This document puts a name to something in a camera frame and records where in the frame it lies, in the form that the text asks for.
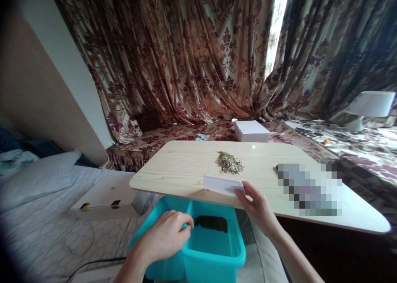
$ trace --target white plastic box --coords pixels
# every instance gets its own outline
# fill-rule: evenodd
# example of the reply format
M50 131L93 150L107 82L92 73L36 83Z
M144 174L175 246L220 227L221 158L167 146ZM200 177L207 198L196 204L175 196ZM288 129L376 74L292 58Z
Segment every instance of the white plastic box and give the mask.
M234 132L244 142L268 143L270 139L270 131L257 121L236 121Z
M148 209L153 194L131 189L129 180L133 175L103 176L71 211L86 221L138 218Z

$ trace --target teal plastic bin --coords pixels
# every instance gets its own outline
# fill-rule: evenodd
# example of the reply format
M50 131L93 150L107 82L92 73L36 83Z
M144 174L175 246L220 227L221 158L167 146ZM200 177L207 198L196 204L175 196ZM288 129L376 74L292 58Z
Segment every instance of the teal plastic bin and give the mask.
M129 244L129 250L133 244L157 221L157 219L166 211L179 211L186 212L190 204L189 200L185 200L177 197L165 196L159 200L153 211L150 213L148 218L138 229L134 237ZM160 260L151 264L145 273L146 277L151 280L162 280L162 281L176 281L182 280L185 277L185 266L184 258L181 251L176 253L174 256Z
M177 197L164 196L132 238L129 248L166 211L188 213L193 220L200 215L223 217L227 233L195 226L182 250L146 270L152 280L181 280L190 283L236 282L237 270L245 263L245 246L234 208Z

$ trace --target patterned curtain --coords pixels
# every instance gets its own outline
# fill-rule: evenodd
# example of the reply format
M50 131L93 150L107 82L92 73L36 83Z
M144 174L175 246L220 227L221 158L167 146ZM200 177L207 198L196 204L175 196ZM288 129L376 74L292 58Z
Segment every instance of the patterned curtain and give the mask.
M281 0L57 1L119 142L141 135L134 115L146 111L182 123L256 115Z
M361 91L396 91L396 0L288 0L256 112L327 118Z

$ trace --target white bedsheet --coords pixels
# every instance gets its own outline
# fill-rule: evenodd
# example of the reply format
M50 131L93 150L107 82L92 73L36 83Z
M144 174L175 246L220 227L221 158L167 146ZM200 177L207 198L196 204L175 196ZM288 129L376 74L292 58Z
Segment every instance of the white bedsheet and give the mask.
M2 213L1 224L11 252L29 277L37 276L40 282L65 282L86 262L126 256L129 241L157 203L158 195L137 220L82 221L69 209L100 173L100 169L74 166L71 187ZM105 169L103 175L117 173L126 174Z

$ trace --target white card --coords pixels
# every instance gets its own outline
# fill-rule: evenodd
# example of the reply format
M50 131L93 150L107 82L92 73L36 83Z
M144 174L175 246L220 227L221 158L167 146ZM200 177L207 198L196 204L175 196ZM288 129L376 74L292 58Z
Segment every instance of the white card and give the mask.
M234 191L241 190L245 195L243 183L239 180L204 176L204 188L223 194L234 194Z

